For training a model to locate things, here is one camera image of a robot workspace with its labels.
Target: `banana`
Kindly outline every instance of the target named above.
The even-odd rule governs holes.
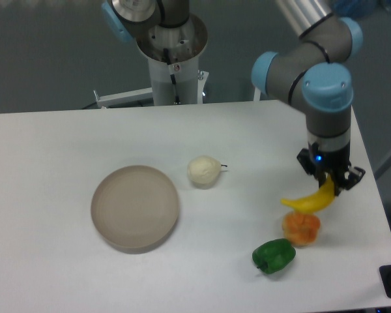
[[[334,183],[329,175],[325,183],[314,194],[296,200],[281,199],[281,203],[288,207],[292,207],[297,212],[312,214],[323,210],[325,207],[329,206],[333,200]]]

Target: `beige plate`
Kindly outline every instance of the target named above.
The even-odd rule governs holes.
[[[98,232],[115,248],[129,253],[146,252],[163,242],[178,213],[173,183],[148,166],[128,166],[111,173],[91,202]]]

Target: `toy fruit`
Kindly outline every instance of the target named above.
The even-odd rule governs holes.
[[[306,246],[313,243],[320,229],[320,220],[315,215],[291,212],[282,222],[284,237],[293,245]]]
[[[216,180],[222,166],[226,165],[222,165],[211,156],[199,156],[188,164],[188,178],[196,184],[208,185]]]
[[[297,200],[281,199],[281,203],[292,207],[295,211],[312,214],[323,210],[334,200],[334,183],[330,176],[314,194]]]
[[[253,262],[265,274],[282,270],[295,257],[295,249],[287,239],[264,243],[252,253]]]

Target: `bell pepper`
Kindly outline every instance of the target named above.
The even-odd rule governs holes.
[[[294,257],[295,249],[285,238],[269,241],[252,253],[253,262],[265,274],[282,270]]]

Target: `white pear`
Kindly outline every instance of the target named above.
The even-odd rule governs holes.
[[[214,182],[222,169],[222,164],[211,156],[202,155],[190,161],[187,167],[188,178],[199,185]]]

